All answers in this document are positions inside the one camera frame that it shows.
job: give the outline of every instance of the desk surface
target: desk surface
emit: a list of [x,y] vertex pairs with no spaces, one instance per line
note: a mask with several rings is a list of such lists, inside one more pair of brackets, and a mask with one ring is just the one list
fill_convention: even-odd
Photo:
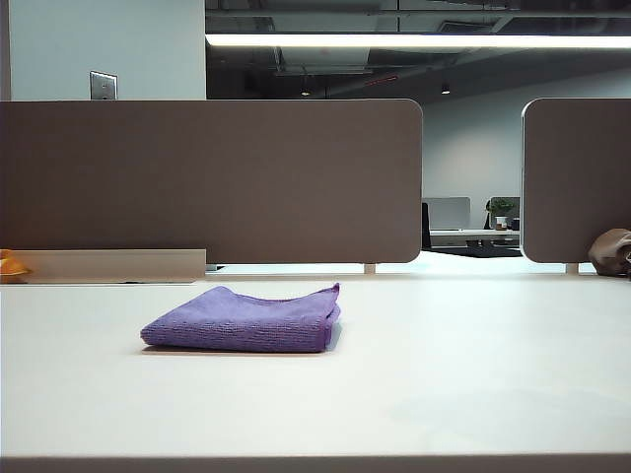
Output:
[[463,229],[463,230],[430,230],[432,237],[519,237],[518,230],[479,230],[479,229]]
[[[97,458],[188,458],[196,472],[221,457],[254,468],[267,457],[418,466],[470,454],[631,452],[631,283],[419,259],[430,270],[3,287],[5,471],[45,471],[55,458],[76,461],[72,471]],[[440,261],[469,269],[432,271]],[[138,336],[218,284],[276,299],[334,281],[341,335],[327,353],[149,353]],[[613,458],[609,471],[631,464]]]

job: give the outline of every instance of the light switch plate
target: light switch plate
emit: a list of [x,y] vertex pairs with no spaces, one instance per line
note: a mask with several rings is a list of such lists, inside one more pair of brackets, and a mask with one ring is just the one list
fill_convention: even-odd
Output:
[[93,101],[115,101],[118,99],[117,90],[117,76],[90,71],[90,99]]

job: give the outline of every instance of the white wall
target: white wall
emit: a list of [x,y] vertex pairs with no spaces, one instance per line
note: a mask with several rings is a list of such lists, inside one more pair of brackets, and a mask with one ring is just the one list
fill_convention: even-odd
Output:
[[493,195],[520,195],[522,110],[543,97],[631,97],[631,69],[423,106],[423,195],[470,197],[482,228]]
[[9,0],[14,101],[86,100],[89,72],[120,99],[206,99],[204,0]]

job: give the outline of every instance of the folded cloth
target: folded cloth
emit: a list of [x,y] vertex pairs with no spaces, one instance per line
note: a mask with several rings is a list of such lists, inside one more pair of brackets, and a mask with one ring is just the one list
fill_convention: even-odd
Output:
[[140,332],[149,345],[243,352],[321,352],[338,317],[339,284],[287,300],[257,299],[217,287]]

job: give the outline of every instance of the ceiling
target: ceiling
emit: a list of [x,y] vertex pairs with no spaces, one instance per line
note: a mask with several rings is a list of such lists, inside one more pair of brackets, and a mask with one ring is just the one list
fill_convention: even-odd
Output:
[[[631,0],[206,0],[207,33],[631,34]],[[206,48],[213,99],[441,98],[631,67],[629,52]]]

